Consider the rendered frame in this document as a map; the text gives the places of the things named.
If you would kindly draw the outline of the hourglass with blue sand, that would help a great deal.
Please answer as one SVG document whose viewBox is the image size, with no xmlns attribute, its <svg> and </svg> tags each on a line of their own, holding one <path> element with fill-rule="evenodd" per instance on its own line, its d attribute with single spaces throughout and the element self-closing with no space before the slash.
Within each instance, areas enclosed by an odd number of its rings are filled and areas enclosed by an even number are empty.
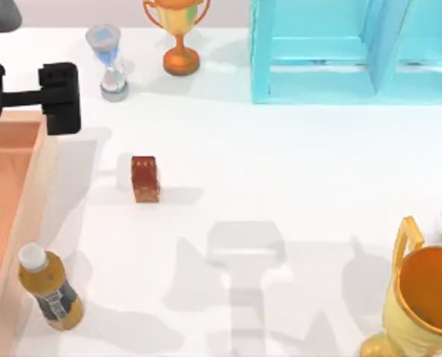
<svg viewBox="0 0 442 357">
<path fill-rule="evenodd" d="M 100 82 L 103 99 L 120 102 L 129 94 L 124 66 L 118 60 L 120 30 L 111 24 L 95 25 L 86 31 L 86 41 L 102 62 L 105 72 Z"/>
</svg>

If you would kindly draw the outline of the shallow salmon-coloured box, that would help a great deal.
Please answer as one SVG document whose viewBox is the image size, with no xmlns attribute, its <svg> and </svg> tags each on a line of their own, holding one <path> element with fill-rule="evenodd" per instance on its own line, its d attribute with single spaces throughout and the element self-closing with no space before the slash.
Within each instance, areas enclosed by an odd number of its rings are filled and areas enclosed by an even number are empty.
<svg viewBox="0 0 442 357">
<path fill-rule="evenodd" d="M 5 111 L 0 118 L 0 357 L 12 357 L 24 289 L 19 249 L 36 241 L 58 153 L 37 111 Z"/>
</svg>

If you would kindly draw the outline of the small gold trophy, bronze base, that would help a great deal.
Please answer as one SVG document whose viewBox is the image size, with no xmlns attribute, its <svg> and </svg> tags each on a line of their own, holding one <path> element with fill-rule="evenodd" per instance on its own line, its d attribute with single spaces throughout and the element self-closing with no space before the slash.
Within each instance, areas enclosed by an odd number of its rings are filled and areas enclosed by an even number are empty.
<svg viewBox="0 0 442 357">
<path fill-rule="evenodd" d="M 163 56 L 164 70 L 173 76 L 188 76 L 199 68 L 199 55 L 185 47 L 184 37 L 207 14 L 211 0 L 143 0 L 147 18 L 175 37 L 176 45 Z"/>
</svg>

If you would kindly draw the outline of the orange bottle with white cap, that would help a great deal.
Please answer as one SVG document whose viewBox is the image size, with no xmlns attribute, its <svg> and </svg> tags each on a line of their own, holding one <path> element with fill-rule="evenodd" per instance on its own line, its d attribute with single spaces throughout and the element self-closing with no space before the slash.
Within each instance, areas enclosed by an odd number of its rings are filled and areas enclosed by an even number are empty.
<svg viewBox="0 0 442 357">
<path fill-rule="evenodd" d="M 75 328 L 83 318 L 83 304 L 60 257 L 32 242 L 19 249 L 18 258 L 19 282 L 35 298 L 48 324 L 59 331 Z"/>
</svg>

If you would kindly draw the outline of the light blue rack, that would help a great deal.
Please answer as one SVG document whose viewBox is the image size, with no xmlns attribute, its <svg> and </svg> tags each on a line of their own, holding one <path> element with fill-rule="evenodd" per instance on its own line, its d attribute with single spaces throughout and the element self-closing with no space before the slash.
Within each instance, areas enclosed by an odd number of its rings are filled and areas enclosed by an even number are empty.
<svg viewBox="0 0 442 357">
<path fill-rule="evenodd" d="M 442 104 L 442 0 L 251 0 L 256 103 Z"/>
</svg>

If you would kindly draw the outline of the large gold trophy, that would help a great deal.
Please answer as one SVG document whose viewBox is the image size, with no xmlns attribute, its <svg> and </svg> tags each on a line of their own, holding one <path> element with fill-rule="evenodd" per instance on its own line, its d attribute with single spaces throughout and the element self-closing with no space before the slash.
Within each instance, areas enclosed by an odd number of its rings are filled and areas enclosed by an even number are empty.
<svg viewBox="0 0 442 357">
<path fill-rule="evenodd" d="M 435 357 L 442 353 L 442 247 L 426 246 L 413 217 L 400 223 L 382 331 L 364 340 L 359 357 Z"/>
</svg>

